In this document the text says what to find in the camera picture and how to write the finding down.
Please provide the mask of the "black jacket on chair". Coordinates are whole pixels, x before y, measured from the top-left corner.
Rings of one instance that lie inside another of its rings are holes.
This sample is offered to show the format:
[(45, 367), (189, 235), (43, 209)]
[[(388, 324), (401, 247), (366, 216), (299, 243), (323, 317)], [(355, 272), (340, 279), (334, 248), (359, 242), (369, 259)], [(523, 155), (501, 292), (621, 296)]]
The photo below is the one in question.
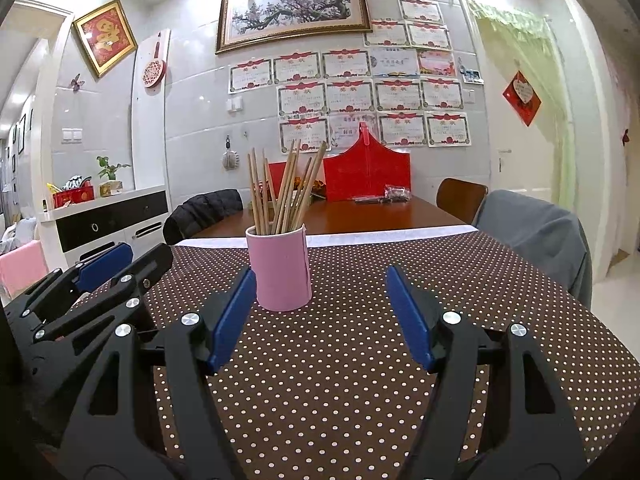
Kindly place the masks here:
[(163, 225), (167, 245), (175, 245), (243, 210), (238, 190), (227, 188), (198, 194), (179, 205)]

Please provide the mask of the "plum blossom framed painting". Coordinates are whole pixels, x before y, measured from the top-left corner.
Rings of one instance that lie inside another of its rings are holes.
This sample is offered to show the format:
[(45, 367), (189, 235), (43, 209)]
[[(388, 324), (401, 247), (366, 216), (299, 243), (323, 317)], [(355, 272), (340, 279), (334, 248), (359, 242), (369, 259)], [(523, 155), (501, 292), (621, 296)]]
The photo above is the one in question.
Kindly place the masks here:
[(221, 0), (216, 51), (371, 30), (367, 0)]

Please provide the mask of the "red box on sideboard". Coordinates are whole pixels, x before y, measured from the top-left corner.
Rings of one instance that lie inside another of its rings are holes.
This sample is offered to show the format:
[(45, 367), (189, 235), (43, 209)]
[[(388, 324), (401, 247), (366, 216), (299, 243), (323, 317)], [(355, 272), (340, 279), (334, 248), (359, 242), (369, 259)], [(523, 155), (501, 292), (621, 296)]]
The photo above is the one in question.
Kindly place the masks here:
[(65, 207), (67, 204), (81, 204), (94, 200), (94, 188), (90, 181), (85, 182), (79, 188), (72, 188), (56, 192), (52, 195), (55, 209)]

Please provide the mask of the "hanging round brush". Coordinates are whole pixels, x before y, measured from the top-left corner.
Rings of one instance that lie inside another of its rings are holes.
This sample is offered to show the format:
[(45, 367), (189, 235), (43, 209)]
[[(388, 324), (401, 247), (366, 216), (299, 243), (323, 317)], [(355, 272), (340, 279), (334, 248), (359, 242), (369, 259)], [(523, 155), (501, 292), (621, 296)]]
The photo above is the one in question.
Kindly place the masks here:
[(226, 136), (226, 140), (224, 141), (224, 154), (222, 154), (222, 166), (227, 171), (238, 169), (240, 166), (240, 156), (239, 154), (232, 148), (230, 136)]

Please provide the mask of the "brown polka dot tablecloth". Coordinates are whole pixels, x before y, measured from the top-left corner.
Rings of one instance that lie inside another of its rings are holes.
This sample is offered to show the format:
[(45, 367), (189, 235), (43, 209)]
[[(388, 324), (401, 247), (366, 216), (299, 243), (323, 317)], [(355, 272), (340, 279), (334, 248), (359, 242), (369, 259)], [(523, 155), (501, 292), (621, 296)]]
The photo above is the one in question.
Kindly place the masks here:
[[(198, 311), (252, 268), (244, 244), (178, 246), (148, 302), (152, 330)], [(312, 242), (312, 297), (271, 312), (255, 300), (230, 361), (208, 386), (242, 479), (402, 479), (400, 470), (435, 385), (410, 356), (386, 292), (398, 266), (447, 310), (500, 330), (532, 333), (555, 372), (582, 437), (577, 479), (639, 474), (639, 364), (559, 284), (493, 238), (469, 232), (387, 243)], [(163, 367), (154, 394), (163, 450), (181, 458)], [(488, 389), (478, 367), (460, 460), (477, 453)]]

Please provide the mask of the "small red box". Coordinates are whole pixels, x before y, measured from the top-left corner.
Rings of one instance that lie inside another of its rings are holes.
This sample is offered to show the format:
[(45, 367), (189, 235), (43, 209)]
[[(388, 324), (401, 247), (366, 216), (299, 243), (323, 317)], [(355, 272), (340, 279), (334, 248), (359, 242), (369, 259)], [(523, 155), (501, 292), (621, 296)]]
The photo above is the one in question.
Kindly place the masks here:
[(273, 191), (276, 195), (280, 194), (280, 187), (284, 177), (286, 162), (270, 162), (269, 170), (270, 170), (270, 183), (272, 184)]

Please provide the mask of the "red round wall ornament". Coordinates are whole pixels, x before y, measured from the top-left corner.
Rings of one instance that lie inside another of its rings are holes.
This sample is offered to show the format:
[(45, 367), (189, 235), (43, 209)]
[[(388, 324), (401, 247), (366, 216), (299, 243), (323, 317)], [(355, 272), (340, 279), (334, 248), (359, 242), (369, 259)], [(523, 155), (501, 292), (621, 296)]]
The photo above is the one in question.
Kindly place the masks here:
[(157, 86), (166, 73), (166, 63), (160, 57), (160, 38), (162, 34), (157, 34), (153, 57), (146, 63), (142, 72), (142, 84), (144, 88), (151, 89)]

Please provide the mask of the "white black sideboard cabinet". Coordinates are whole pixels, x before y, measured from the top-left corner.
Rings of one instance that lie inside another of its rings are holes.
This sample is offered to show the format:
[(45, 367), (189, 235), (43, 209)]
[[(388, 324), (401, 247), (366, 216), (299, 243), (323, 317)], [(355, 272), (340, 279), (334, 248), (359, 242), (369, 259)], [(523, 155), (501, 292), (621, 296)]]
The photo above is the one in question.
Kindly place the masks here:
[(139, 257), (163, 240), (169, 214), (166, 188), (153, 186), (38, 214), (48, 267), (67, 269), (120, 243)]

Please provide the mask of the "red gold framed picture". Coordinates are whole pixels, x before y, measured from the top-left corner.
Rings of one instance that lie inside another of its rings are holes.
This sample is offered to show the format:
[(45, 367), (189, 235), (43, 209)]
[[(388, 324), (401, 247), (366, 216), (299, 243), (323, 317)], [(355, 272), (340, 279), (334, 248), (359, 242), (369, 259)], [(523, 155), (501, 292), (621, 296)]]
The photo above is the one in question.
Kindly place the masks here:
[(96, 78), (102, 78), (138, 44), (120, 0), (112, 0), (73, 21), (73, 31)]

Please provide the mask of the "red diamond door decoration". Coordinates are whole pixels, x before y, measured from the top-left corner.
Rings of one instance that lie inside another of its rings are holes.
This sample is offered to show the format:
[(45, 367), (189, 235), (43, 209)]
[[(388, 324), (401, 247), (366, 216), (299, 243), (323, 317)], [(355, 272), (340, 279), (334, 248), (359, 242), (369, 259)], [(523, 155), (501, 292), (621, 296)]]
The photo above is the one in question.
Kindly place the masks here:
[(521, 72), (517, 72), (502, 92), (503, 97), (529, 127), (541, 106), (541, 99)]

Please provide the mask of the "pink stool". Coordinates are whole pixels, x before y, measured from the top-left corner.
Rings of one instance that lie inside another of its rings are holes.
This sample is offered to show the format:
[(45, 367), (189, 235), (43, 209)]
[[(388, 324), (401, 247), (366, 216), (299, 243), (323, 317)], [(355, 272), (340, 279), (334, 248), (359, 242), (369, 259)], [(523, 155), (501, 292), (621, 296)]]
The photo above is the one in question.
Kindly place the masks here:
[(13, 299), (40, 281), (49, 269), (40, 240), (17, 247), (0, 257), (1, 290)]

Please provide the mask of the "snack packet on table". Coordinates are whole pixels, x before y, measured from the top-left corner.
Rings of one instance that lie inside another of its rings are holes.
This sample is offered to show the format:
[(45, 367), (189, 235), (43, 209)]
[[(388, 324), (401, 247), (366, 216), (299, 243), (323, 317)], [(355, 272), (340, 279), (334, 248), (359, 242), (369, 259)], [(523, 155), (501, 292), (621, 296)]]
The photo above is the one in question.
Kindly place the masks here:
[(405, 203), (411, 200), (412, 194), (403, 186), (386, 185), (384, 200), (389, 203)]

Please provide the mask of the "green curtain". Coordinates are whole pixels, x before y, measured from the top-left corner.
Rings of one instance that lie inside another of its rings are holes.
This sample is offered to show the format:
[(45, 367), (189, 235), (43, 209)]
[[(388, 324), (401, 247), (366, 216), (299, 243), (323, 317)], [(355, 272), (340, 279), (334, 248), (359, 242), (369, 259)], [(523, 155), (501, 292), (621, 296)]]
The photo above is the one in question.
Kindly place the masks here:
[(503, 96), (521, 122), (551, 142), (551, 198), (573, 210), (577, 200), (575, 130), (564, 74), (547, 21), (520, 9), (466, 0), (485, 52), (506, 77)]

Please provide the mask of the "pink cylindrical holder cup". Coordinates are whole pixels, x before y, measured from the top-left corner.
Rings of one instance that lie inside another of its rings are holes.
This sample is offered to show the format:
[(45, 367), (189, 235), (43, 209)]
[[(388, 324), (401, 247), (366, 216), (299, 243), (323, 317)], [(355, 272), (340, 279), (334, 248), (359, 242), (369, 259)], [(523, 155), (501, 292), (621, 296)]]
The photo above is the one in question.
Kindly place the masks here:
[(245, 237), (258, 304), (271, 312), (305, 307), (312, 297), (305, 226), (272, 235), (257, 235), (251, 226)]

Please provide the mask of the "small green potted plant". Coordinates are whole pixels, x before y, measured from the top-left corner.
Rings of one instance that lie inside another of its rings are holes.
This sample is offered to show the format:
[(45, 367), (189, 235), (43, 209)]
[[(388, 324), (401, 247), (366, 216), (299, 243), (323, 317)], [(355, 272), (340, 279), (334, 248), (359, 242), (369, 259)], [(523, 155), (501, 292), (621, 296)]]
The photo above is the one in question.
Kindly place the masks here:
[(130, 168), (130, 165), (121, 164), (120, 162), (116, 165), (112, 165), (107, 156), (98, 156), (96, 161), (100, 167), (98, 177), (100, 179), (106, 179), (106, 181), (101, 183), (99, 186), (100, 196), (107, 198), (122, 192), (124, 186), (122, 185), (122, 181), (117, 179), (117, 173), (121, 169)]

